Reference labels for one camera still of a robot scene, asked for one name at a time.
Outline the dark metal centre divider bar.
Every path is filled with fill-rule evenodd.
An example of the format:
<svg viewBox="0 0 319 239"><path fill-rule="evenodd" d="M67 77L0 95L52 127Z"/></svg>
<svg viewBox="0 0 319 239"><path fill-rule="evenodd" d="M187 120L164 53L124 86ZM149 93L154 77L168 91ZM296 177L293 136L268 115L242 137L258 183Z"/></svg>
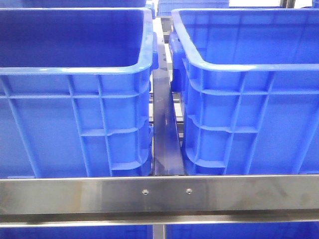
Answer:
<svg viewBox="0 0 319 239"><path fill-rule="evenodd" d="M158 42L159 67L153 72L154 175L184 175L164 42Z"/></svg>

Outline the left blue plastic bin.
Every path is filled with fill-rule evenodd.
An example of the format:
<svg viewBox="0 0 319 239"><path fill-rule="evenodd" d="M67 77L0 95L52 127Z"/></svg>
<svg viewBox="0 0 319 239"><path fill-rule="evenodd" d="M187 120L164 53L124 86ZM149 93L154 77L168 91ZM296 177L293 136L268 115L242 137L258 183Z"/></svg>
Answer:
<svg viewBox="0 0 319 239"><path fill-rule="evenodd" d="M147 176L147 8L0 10L2 179Z"/></svg>

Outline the blue plastic bin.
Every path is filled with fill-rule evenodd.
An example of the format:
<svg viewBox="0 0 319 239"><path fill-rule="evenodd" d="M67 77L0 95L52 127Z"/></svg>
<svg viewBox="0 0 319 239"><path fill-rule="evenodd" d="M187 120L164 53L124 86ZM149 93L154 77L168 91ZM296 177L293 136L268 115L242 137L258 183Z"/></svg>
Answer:
<svg viewBox="0 0 319 239"><path fill-rule="evenodd" d="M0 10L2 179L147 176L147 8Z"/></svg>
<svg viewBox="0 0 319 239"><path fill-rule="evenodd" d="M319 11L171 13L189 175L317 174Z"/></svg>

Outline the right blue plastic bin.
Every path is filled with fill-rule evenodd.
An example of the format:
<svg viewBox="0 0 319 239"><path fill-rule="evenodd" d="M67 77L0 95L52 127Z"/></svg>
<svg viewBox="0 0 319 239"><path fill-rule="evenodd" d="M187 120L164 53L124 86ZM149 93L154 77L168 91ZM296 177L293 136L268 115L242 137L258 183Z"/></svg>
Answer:
<svg viewBox="0 0 319 239"><path fill-rule="evenodd" d="M317 174L319 11L171 13L189 175Z"/></svg>

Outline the far right blue bin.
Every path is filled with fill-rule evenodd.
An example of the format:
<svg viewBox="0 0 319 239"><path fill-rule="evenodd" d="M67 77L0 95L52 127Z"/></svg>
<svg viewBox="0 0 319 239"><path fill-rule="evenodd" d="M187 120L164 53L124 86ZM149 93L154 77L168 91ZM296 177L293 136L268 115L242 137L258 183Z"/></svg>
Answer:
<svg viewBox="0 0 319 239"><path fill-rule="evenodd" d="M228 8L229 0L159 0L158 15L171 16L179 8Z"/></svg>

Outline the lower left blue bin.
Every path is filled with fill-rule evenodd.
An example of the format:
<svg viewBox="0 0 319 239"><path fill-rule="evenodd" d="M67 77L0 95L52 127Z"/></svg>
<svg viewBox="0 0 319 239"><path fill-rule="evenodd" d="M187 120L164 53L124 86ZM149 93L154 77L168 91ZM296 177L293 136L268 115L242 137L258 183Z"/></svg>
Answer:
<svg viewBox="0 0 319 239"><path fill-rule="evenodd" d="M151 239L150 226L1 228L2 239Z"/></svg>

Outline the far left blue bin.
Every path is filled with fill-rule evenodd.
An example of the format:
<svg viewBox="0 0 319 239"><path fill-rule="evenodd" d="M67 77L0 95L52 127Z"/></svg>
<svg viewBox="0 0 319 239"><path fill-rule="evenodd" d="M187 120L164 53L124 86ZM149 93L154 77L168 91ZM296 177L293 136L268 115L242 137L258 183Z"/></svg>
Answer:
<svg viewBox="0 0 319 239"><path fill-rule="evenodd" d="M12 7L147 7L153 8L151 0L8 0Z"/></svg>

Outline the lower right blue bin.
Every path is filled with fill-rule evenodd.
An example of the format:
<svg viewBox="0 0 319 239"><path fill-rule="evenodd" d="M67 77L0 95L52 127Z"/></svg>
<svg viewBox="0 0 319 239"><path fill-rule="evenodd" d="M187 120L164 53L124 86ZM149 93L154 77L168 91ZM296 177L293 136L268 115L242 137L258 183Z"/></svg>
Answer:
<svg viewBox="0 0 319 239"><path fill-rule="evenodd" d="M168 239L317 239L318 222L168 225Z"/></svg>

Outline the stainless steel front rail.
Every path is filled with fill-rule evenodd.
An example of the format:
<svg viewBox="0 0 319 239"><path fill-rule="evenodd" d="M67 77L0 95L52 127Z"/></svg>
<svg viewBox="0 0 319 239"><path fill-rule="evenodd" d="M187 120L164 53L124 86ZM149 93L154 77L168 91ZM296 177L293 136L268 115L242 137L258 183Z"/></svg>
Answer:
<svg viewBox="0 0 319 239"><path fill-rule="evenodd" d="M316 222L317 175L9 179L2 227Z"/></svg>

